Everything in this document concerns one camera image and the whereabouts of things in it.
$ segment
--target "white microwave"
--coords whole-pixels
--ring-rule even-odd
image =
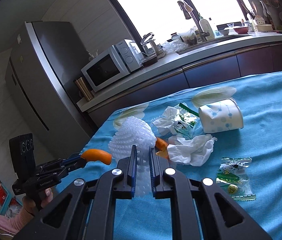
[[[81,72],[92,89],[100,89],[139,69],[142,53],[132,40],[123,40],[112,45],[89,62]]]

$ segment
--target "sticker on refrigerator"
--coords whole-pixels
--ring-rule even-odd
[[[18,44],[20,44],[21,43],[21,37],[20,37],[20,34],[18,35],[18,37],[17,37],[17,41],[18,41]]]

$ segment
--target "kitchen counter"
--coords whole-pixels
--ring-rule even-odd
[[[192,64],[203,59],[211,58],[216,55],[224,54],[230,51],[235,51],[241,48],[262,45],[272,42],[282,41],[282,34],[277,33],[254,33],[250,36],[240,37],[228,41],[222,41],[216,44],[194,49],[190,52],[179,55],[177,53],[168,54],[158,60],[157,63],[138,70],[120,80],[116,83],[104,88],[95,94],[95,97],[87,102],[82,98],[77,105],[81,111],[87,111],[101,102],[125,91],[145,81],[151,80],[155,77],[164,75],[166,73],[182,69],[188,64]]]

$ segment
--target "gray refrigerator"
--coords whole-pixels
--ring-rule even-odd
[[[97,130],[77,102],[74,80],[89,53],[70,22],[24,23],[6,71],[6,85],[31,131],[57,158],[80,152]]]

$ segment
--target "red bowl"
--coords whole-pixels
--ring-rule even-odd
[[[237,28],[233,28],[233,30],[237,34],[247,34],[247,32],[249,31],[249,27],[237,27]]]

